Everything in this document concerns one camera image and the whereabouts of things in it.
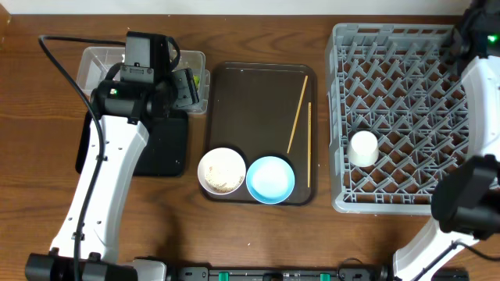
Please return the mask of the yellow snack wrapper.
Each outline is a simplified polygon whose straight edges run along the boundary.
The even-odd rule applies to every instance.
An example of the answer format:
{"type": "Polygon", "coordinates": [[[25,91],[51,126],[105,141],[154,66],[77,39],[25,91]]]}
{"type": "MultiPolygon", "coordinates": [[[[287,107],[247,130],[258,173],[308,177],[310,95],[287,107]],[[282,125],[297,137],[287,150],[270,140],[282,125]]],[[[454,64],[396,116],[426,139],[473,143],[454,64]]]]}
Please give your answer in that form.
{"type": "Polygon", "coordinates": [[[201,79],[200,79],[200,76],[198,76],[198,75],[194,75],[194,76],[193,76],[193,81],[194,81],[194,83],[195,83],[195,88],[196,88],[196,90],[197,90],[197,91],[198,91],[198,90],[199,90],[199,88],[200,88],[200,80],[201,80],[201,79]]]}

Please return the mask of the light blue bowl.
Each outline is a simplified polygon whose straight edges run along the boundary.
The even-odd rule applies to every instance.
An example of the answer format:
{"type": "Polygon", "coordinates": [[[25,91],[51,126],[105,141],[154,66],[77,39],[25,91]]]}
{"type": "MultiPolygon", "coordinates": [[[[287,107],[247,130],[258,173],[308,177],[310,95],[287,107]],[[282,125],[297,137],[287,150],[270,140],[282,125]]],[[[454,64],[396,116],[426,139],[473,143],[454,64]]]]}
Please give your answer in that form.
{"type": "Polygon", "coordinates": [[[295,173],[288,162],[276,156],[255,160],[248,168],[245,184],[250,195],[259,203],[277,205],[295,188],[295,173]]]}

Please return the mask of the white cup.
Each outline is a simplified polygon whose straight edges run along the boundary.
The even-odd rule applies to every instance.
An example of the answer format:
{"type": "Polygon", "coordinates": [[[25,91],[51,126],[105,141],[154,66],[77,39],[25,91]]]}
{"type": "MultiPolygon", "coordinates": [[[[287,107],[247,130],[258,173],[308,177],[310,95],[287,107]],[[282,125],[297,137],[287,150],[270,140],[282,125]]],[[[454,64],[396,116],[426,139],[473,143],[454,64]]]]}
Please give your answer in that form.
{"type": "Polygon", "coordinates": [[[379,148],[376,136],[370,131],[355,133],[348,143],[348,160],[358,167],[368,167],[376,163],[379,148]]]}

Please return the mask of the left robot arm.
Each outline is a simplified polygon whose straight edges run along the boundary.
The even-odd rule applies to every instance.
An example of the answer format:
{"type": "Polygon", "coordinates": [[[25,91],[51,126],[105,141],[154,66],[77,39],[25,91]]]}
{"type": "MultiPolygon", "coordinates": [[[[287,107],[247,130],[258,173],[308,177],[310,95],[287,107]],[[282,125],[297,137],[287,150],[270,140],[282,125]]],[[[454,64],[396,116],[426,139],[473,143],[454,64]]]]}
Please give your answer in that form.
{"type": "Polygon", "coordinates": [[[123,208],[133,176],[184,171],[188,114],[196,101],[192,71],[180,69],[180,49],[162,34],[129,32],[125,59],[83,96],[90,117],[86,155],[73,201],[47,254],[31,254],[29,280],[174,280],[157,258],[118,263],[123,208]]]}

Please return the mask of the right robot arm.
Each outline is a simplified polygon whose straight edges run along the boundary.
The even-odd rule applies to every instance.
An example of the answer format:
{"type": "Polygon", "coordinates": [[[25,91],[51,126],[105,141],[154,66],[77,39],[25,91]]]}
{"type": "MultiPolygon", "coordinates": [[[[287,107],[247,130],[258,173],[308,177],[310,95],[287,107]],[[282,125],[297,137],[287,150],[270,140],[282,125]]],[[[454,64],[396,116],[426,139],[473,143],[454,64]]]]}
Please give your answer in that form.
{"type": "Polygon", "coordinates": [[[475,244],[499,232],[499,3],[473,1],[452,32],[450,50],[466,94],[469,144],[465,162],[437,184],[431,217],[383,269],[382,280],[467,280],[442,267],[461,250],[497,262],[475,244]]]}

